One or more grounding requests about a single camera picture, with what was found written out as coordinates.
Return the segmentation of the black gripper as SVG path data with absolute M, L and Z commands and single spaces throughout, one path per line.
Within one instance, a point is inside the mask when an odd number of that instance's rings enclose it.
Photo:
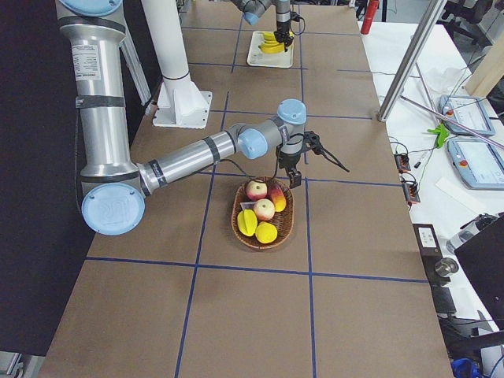
M 293 43 L 294 37 L 291 36 L 291 23 L 290 22 L 277 22 L 276 30 L 274 31 L 275 40 L 278 43 L 284 44 L 284 51 L 288 52 L 289 47 Z
M 300 154 L 285 154 L 280 153 L 278 156 L 279 168 L 286 169 L 286 174 L 289 177 L 289 188 L 296 188 L 302 184 L 302 174 L 297 169 L 297 164 L 300 160 Z

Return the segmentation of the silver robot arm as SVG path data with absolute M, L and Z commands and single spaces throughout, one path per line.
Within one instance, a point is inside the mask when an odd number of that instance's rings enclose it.
M 296 169 L 304 152 L 306 106 L 285 99 L 277 115 L 260 124 L 236 124 L 145 164 L 130 157 L 120 44 L 127 35 L 123 1 L 55 1 L 58 25 L 69 39 L 77 86 L 86 166 L 80 172 L 81 211 L 87 225 L 103 235 L 121 235 L 143 218 L 144 198 L 168 183 L 241 152 L 252 160 L 276 149 L 290 188 L 301 183 Z M 284 51 L 292 44 L 289 1 L 232 1 L 249 24 L 276 8 L 274 36 Z M 161 125 L 204 128 L 212 99 L 191 80 L 176 1 L 142 1 L 163 76 L 158 115 Z
M 243 19 L 254 26 L 271 5 L 276 10 L 276 30 L 273 32 L 276 41 L 285 51 L 291 46 L 294 37 L 291 31 L 291 8 L 288 0 L 231 0 L 243 14 Z

